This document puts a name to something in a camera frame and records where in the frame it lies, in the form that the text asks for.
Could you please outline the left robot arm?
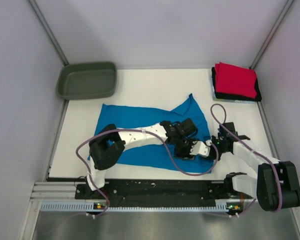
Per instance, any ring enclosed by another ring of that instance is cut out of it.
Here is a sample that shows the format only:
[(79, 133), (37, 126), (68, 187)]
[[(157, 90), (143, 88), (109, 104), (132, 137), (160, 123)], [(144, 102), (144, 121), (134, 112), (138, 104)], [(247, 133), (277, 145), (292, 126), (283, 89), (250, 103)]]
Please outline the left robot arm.
[(138, 128), (117, 128), (115, 124), (107, 125), (96, 138), (90, 140), (89, 158), (90, 174), (87, 177), (86, 192), (92, 198), (99, 198), (104, 191), (106, 171), (122, 159), (124, 152), (137, 149), (137, 156), (129, 156), (125, 164), (165, 168), (162, 154), (151, 161), (150, 150), (155, 146), (171, 147), (171, 154), (176, 159), (194, 160), (199, 154), (195, 139), (198, 128), (187, 118), (182, 122), (161, 121), (159, 123)]

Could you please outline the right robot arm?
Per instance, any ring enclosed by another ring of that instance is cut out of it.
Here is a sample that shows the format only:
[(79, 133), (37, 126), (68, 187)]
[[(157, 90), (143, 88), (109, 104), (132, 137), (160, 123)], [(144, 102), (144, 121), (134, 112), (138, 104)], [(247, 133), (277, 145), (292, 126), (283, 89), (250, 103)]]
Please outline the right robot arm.
[(258, 150), (249, 137), (238, 135), (233, 122), (220, 124), (212, 142), (220, 155), (232, 153), (256, 172), (256, 177), (244, 172), (228, 173), (223, 185), (227, 197), (244, 193), (271, 212), (300, 207), (300, 183), (291, 161), (280, 161)]

